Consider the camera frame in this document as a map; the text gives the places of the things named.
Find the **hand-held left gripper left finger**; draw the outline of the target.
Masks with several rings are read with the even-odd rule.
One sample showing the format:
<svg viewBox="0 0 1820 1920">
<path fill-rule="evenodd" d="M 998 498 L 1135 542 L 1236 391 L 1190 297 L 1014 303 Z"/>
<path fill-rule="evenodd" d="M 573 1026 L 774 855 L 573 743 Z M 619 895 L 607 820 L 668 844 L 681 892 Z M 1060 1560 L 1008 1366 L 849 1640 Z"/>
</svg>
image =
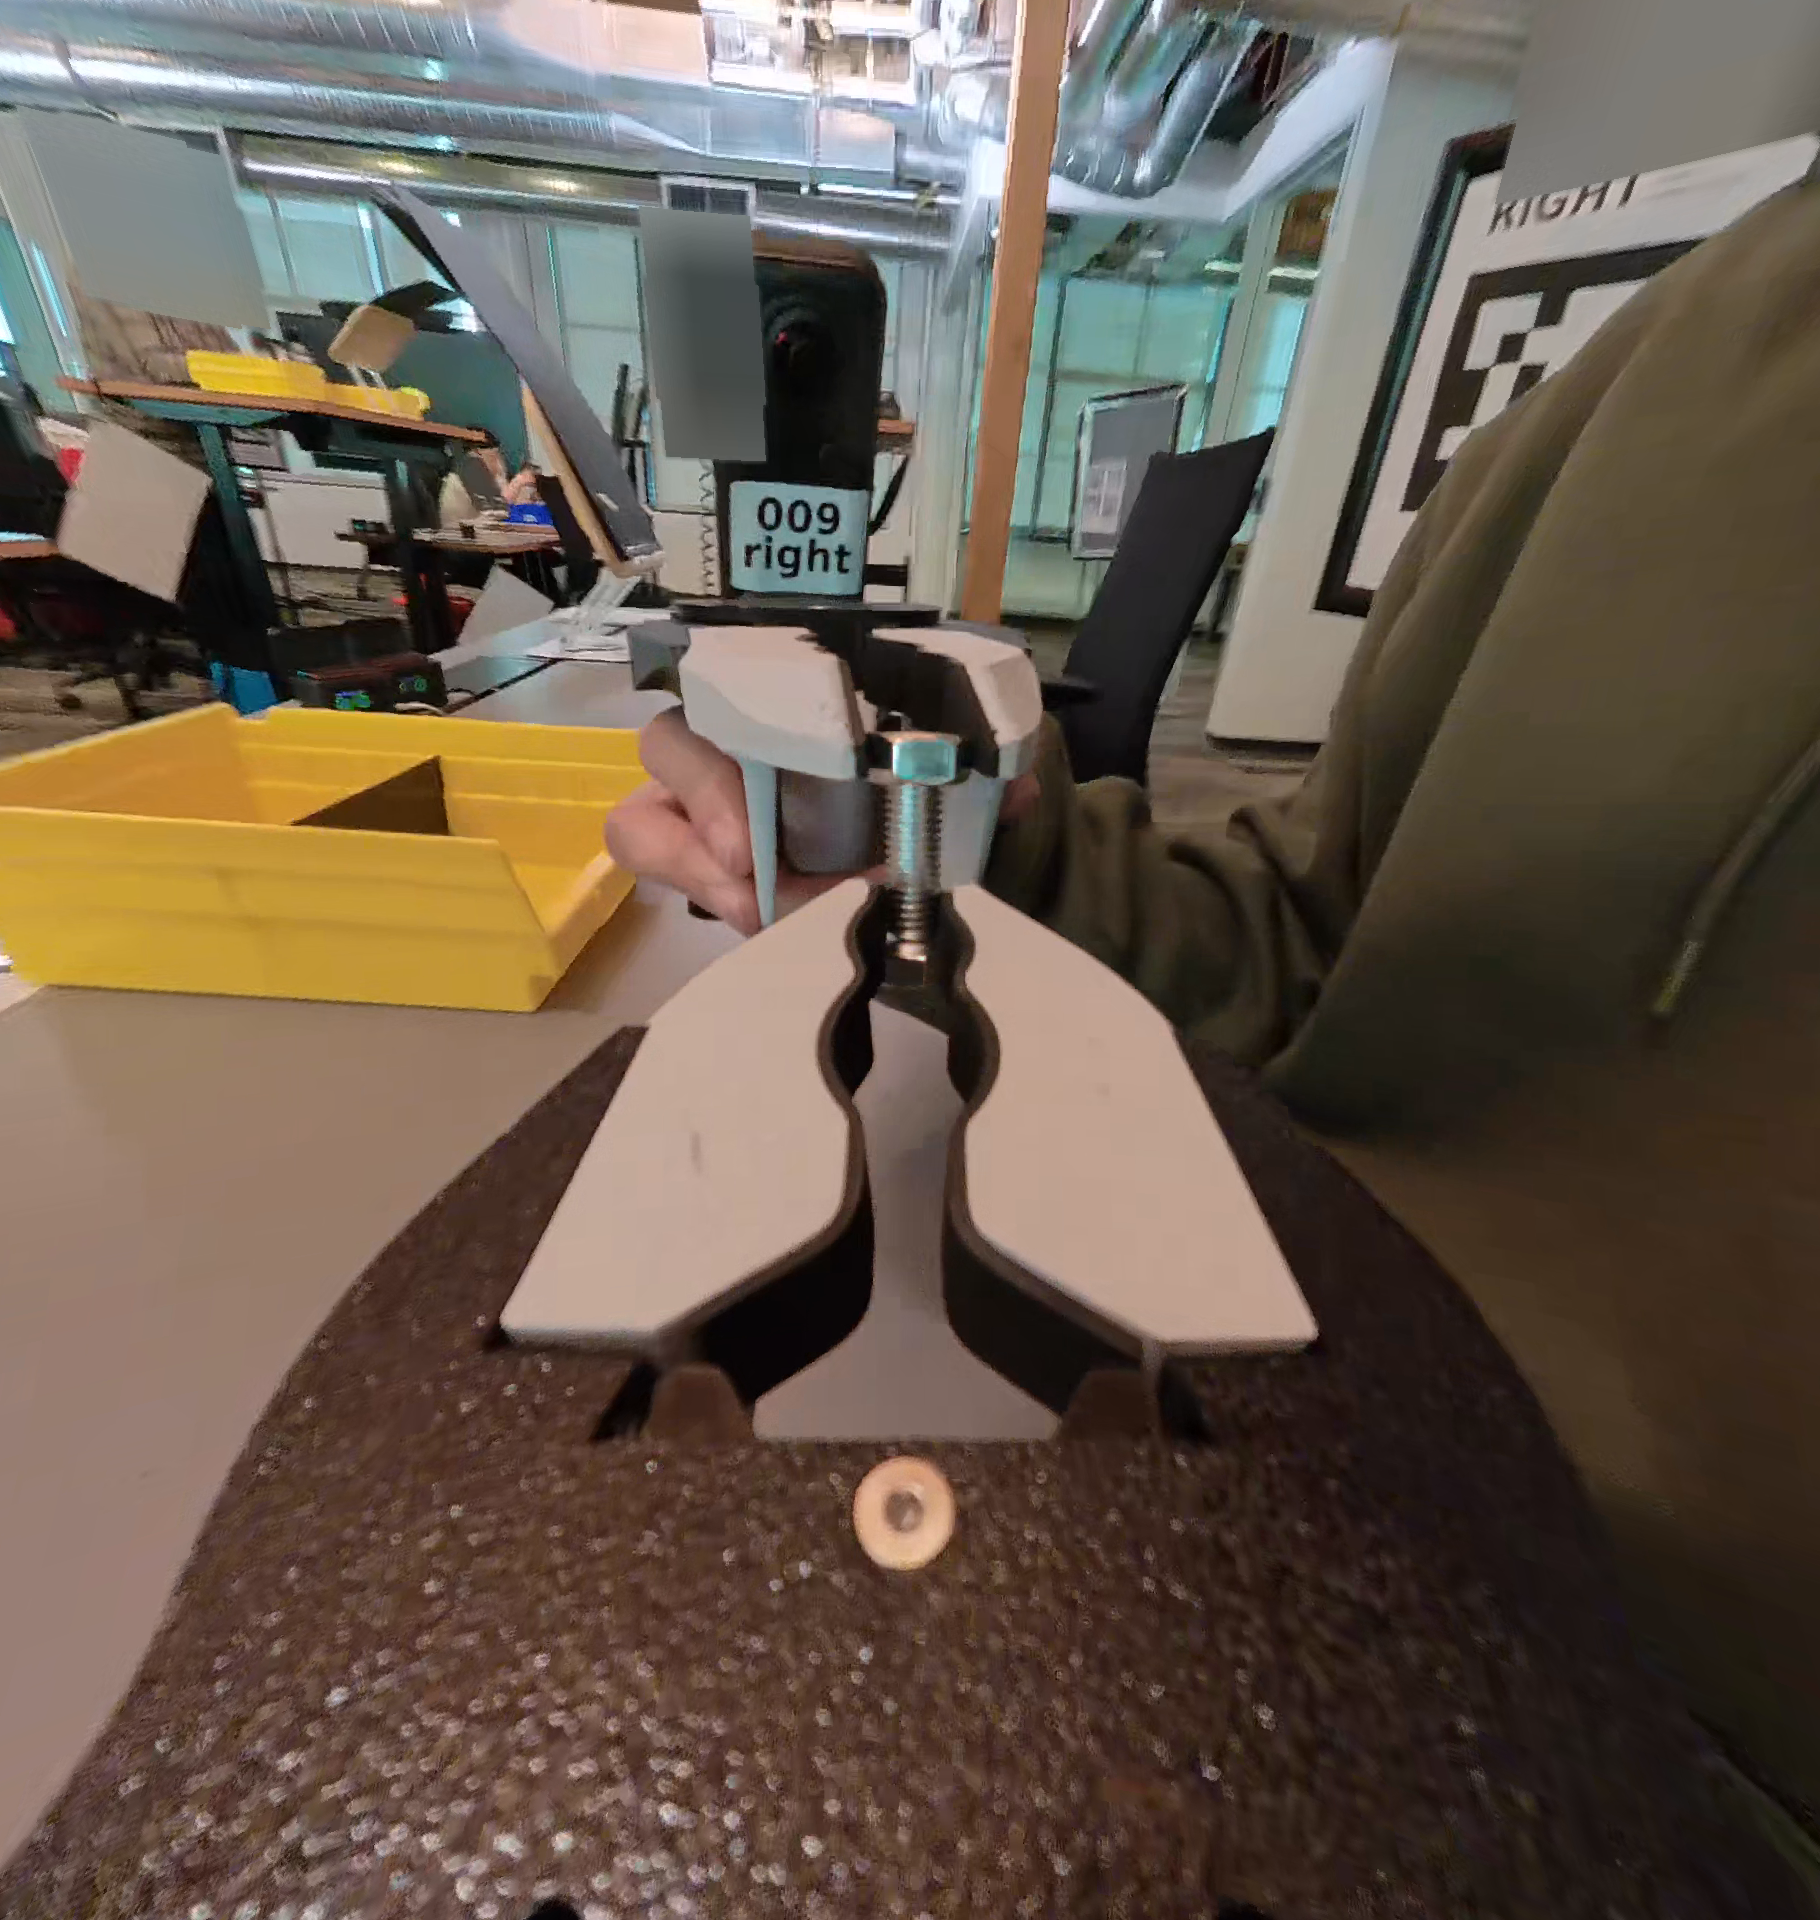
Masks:
<svg viewBox="0 0 1820 1920">
<path fill-rule="evenodd" d="M 499 1330 L 744 1402 L 841 1345 L 871 1303 L 871 881 L 840 881 L 650 1016 Z"/>
</svg>

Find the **wooden support post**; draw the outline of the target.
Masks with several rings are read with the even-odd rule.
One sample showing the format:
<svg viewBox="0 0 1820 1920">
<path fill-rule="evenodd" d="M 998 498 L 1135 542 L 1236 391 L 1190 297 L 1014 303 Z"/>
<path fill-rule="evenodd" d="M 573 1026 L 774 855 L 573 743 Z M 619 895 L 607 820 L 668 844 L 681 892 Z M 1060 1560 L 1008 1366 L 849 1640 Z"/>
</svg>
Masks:
<svg viewBox="0 0 1820 1920">
<path fill-rule="evenodd" d="M 999 624 L 1072 3 L 1020 3 L 959 609 Z"/>
</svg>

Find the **black battery charger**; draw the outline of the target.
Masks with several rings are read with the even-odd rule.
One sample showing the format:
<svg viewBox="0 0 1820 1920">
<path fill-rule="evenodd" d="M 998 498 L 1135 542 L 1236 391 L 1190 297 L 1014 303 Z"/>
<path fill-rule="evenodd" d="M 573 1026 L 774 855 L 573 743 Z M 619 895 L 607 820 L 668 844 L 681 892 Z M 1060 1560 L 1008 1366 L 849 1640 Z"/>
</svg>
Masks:
<svg viewBox="0 0 1820 1920">
<path fill-rule="evenodd" d="M 446 712 L 447 682 L 435 659 L 400 652 L 303 668 L 292 698 L 332 712 Z"/>
</svg>

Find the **black office chair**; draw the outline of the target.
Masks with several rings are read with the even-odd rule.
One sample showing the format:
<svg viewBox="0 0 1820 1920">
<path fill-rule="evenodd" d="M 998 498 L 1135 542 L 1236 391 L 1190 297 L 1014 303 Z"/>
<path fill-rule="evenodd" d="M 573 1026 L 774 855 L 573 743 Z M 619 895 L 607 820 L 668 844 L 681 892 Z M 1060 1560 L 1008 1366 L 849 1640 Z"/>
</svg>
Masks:
<svg viewBox="0 0 1820 1920">
<path fill-rule="evenodd" d="M 1062 673 L 1044 679 L 1077 785 L 1148 780 L 1171 671 L 1259 491 L 1274 430 L 1190 454 L 1154 454 L 1122 521 Z"/>
</svg>

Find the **person's right forearm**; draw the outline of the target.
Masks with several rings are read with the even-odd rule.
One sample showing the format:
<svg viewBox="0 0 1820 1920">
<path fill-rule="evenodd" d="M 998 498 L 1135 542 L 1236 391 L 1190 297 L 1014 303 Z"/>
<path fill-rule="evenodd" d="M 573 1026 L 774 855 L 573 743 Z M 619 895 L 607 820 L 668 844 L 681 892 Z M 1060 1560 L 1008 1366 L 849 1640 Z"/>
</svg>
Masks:
<svg viewBox="0 0 1820 1920">
<path fill-rule="evenodd" d="M 1125 978 L 1184 1036 L 1269 1066 L 1315 1011 L 1359 914 L 1360 773 L 1342 719 L 1299 788 L 1196 837 L 1162 829 L 1136 780 L 1075 780 L 1060 720 L 1044 719 L 983 886 Z"/>
</svg>

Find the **grey desk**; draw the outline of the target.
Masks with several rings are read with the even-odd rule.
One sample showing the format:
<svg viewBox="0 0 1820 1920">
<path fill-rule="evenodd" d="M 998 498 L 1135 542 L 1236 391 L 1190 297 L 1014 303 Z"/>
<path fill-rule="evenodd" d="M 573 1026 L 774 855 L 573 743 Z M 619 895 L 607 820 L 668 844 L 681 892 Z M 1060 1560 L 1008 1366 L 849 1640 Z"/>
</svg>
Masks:
<svg viewBox="0 0 1820 1920">
<path fill-rule="evenodd" d="M 0 1917 L 1025 1917 L 1211 1850 L 1210 1469 L 946 1320 L 874 1044 L 871 1303 L 758 1402 L 514 1345 L 647 1026 L 144 992 L 0 1020 Z"/>
</svg>

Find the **steel bolt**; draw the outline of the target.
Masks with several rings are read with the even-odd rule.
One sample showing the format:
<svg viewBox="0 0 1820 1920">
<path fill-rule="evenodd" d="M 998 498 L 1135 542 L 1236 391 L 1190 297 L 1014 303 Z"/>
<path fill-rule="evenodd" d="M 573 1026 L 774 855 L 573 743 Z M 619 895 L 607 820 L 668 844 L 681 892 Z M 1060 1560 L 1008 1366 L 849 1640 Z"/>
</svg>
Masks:
<svg viewBox="0 0 1820 1920">
<path fill-rule="evenodd" d="M 928 989 L 941 934 L 946 791 L 887 774 L 880 799 L 887 983 L 899 992 Z"/>
</svg>

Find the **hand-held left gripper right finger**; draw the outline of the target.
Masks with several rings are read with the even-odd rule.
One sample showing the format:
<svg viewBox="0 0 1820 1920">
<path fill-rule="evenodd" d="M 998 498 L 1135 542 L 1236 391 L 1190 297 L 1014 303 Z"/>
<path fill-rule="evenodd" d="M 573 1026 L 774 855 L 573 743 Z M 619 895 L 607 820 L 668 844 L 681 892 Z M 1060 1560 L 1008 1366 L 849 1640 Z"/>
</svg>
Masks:
<svg viewBox="0 0 1820 1920">
<path fill-rule="evenodd" d="M 983 886 L 948 896 L 944 1299 L 971 1356 L 1065 1411 L 1189 1363 L 1310 1351 L 1315 1314 L 1147 996 Z"/>
</svg>

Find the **grey notice board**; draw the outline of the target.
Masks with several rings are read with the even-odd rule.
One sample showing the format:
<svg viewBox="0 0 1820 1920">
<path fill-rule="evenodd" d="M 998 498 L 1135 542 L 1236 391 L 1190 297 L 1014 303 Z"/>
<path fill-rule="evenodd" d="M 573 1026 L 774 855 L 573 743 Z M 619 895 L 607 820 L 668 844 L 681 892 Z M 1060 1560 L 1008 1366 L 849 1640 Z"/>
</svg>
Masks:
<svg viewBox="0 0 1820 1920">
<path fill-rule="evenodd" d="M 1142 384 L 1092 396 L 1077 415 L 1068 551 L 1111 559 L 1154 457 L 1180 451 L 1189 388 Z"/>
</svg>

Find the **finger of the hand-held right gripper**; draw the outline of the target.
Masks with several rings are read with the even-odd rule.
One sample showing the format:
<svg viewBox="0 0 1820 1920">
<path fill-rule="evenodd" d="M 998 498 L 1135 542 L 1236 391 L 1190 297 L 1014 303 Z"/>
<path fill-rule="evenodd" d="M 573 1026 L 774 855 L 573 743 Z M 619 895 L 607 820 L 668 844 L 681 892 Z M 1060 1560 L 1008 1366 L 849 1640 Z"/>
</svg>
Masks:
<svg viewBox="0 0 1820 1920">
<path fill-rule="evenodd" d="M 684 719 L 731 758 L 750 817 L 761 928 L 781 917 L 781 877 L 871 864 L 869 728 L 850 668 L 805 630 L 690 630 Z"/>
<path fill-rule="evenodd" d="M 869 701 L 883 734 L 956 740 L 937 873 L 944 889 L 978 881 L 1002 802 L 1039 761 L 1044 706 L 1026 646 L 977 630 L 874 630 Z"/>
</svg>

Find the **person's right hand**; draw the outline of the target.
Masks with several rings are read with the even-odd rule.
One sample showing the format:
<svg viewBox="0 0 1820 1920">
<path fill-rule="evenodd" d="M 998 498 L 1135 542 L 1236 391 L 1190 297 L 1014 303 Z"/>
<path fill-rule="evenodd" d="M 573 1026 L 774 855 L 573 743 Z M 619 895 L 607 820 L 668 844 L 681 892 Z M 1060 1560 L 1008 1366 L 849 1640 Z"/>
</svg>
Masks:
<svg viewBox="0 0 1820 1920">
<path fill-rule="evenodd" d="M 640 734 L 647 780 L 607 820 L 607 850 L 643 881 L 684 895 L 735 934 L 765 928 L 744 773 L 723 749 L 695 735 L 681 706 L 656 712 Z M 1005 788 L 983 886 L 1014 902 L 1054 862 L 1065 826 L 1068 755 L 1056 720 L 1044 720 L 1039 762 Z"/>
</svg>

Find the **standing desk wooden top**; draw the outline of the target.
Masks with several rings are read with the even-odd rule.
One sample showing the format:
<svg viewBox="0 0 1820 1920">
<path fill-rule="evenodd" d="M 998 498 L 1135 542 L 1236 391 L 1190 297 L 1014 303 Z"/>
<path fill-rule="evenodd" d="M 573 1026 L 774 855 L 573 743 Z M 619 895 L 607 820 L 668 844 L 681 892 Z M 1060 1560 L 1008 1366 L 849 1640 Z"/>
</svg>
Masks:
<svg viewBox="0 0 1820 1920">
<path fill-rule="evenodd" d="M 141 379 L 61 376 L 58 388 L 94 401 L 121 401 L 147 421 L 186 422 L 197 433 L 203 464 L 218 500 L 218 521 L 247 609 L 244 636 L 238 641 L 223 641 L 212 659 L 273 671 L 288 698 L 288 676 L 274 656 L 283 621 L 277 616 L 273 574 L 250 528 L 238 464 L 231 446 L 231 434 L 243 430 L 292 433 L 309 451 L 323 451 L 340 461 L 373 469 L 386 482 L 391 542 L 407 592 L 408 641 L 417 652 L 431 656 L 458 644 L 441 558 L 431 542 L 435 510 L 426 500 L 426 482 L 441 477 L 458 457 L 489 443 L 483 430 L 440 421 L 386 421 L 335 409 L 320 400 L 280 401 L 203 393 L 191 384 L 156 384 Z"/>
</svg>

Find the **checkered marker board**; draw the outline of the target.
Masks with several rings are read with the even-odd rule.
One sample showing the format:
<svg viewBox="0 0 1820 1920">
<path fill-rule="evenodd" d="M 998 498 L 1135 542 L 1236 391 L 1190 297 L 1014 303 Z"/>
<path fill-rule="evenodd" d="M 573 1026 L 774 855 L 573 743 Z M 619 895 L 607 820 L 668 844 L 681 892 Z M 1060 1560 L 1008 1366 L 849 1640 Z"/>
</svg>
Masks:
<svg viewBox="0 0 1820 1920">
<path fill-rule="evenodd" d="M 1806 179 L 1818 135 L 1518 196 L 1512 129 L 1451 141 L 1315 586 L 1365 616 L 1478 430 L 1536 391 L 1676 257 Z"/>
</svg>

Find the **clear acrylic stand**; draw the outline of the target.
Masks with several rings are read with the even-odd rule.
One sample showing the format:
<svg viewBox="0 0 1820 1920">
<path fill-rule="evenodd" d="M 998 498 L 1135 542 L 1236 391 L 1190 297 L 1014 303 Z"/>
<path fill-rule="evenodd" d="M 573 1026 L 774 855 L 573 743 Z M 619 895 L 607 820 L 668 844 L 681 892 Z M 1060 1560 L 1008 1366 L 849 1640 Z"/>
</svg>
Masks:
<svg viewBox="0 0 1820 1920">
<path fill-rule="evenodd" d="M 655 574 L 599 574 L 582 603 L 559 609 L 553 641 L 568 656 L 628 659 L 628 631 L 668 616 L 671 592 Z"/>
</svg>

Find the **silver ventilation duct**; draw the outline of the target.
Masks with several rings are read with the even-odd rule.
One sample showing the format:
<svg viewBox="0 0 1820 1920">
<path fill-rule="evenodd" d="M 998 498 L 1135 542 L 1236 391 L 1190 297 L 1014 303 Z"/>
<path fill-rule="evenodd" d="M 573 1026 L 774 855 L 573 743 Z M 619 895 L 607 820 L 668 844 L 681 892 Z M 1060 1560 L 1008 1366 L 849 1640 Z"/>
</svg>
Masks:
<svg viewBox="0 0 1820 1920">
<path fill-rule="evenodd" d="M 995 196 L 1019 3 L 0 3 L 0 108 Z M 1348 142 L 1389 45 L 1072 3 L 1048 209 L 1227 224 Z"/>
</svg>

